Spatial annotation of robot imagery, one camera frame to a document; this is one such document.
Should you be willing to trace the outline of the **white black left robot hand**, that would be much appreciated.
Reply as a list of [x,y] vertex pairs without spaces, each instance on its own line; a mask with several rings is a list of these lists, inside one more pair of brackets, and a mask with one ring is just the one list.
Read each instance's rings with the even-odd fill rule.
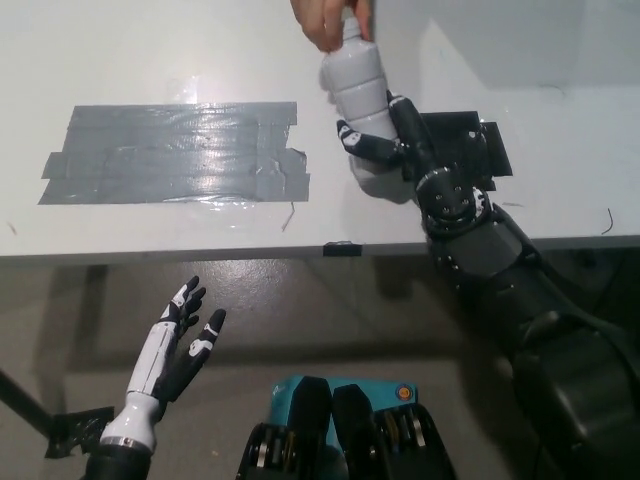
[[104,429],[100,443],[153,453],[155,426],[198,374],[219,337],[226,311],[216,310],[187,350],[178,344],[199,317],[206,289],[192,277],[173,296],[147,335],[133,369],[122,411]]

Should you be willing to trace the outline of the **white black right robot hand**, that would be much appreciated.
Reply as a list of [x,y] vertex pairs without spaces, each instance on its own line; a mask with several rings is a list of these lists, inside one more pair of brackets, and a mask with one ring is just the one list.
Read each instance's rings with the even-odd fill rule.
[[367,133],[344,119],[336,123],[337,136],[364,193],[405,203],[418,198],[431,172],[440,166],[429,129],[413,102],[391,91],[386,99],[392,137]]

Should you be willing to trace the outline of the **bare person hand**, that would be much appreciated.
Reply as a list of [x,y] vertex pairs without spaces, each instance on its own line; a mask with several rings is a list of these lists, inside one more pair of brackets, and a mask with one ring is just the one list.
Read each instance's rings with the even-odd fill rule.
[[352,10],[362,37],[372,40],[373,2],[370,0],[291,0],[290,5],[306,38],[322,52],[330,53],[341,48],[345,8]]

